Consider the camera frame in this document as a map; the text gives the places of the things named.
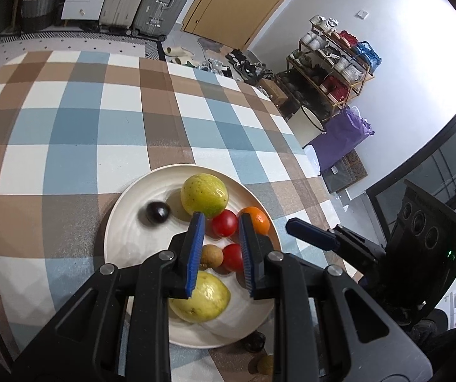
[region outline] suitcase handle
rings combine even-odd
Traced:
[[[168,5],[166,5],[166,7],[163,8],[163,10],[168,10],[169,8],[171,8],[171,6],[173,5],[174,2],[175,2],[175,0],[169,0]]]

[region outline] sliding door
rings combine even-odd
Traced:
[[[387,239],[408,179],[456,209],[456,116],[426,146],[366,192]]]

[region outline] screw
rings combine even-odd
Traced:
[[[164,250],[159,253],[159,258],[164,261],[173,260],[173,257],[175,257],[175,254],[170,250]]]
[[[327,272],[330,274],[330,275],[335,275],[335,276],[340,276],[343,274],[343,269],[339,266],[337,266],[336,264],[331,264],[328,268],[327,268]]]
[[[101,272],[101,274],[103,274],[103,275],[110,275],[114,271],[115,271],[115,266],[110,263],[103,264],[99,269],[99,272]]]
[[[271,251],[267,257],[271,261],[282,261],[285,256],[280,251]]]

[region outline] checkered tablecloth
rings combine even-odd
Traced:
[[[247,186],[283,251],[322,267],[340,262],[286,234],[291,217],[329,227],[327,192],[251,86],[99,52],[29,52],[0,68],[0,331],[13,357],[102,264],[104,225],[124,189],[174,163]],[[272,351],[271,324],[262,331]],[[263,378],[238,345],[170,351],[177,381]]]

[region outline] orange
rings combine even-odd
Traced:
[[[262,210],[257,207],[242,208],[239,211],[239,217],[244,213],[248,213],[251,216],[253,228],[258,234],[267,235],[270,228],[270,221]]]

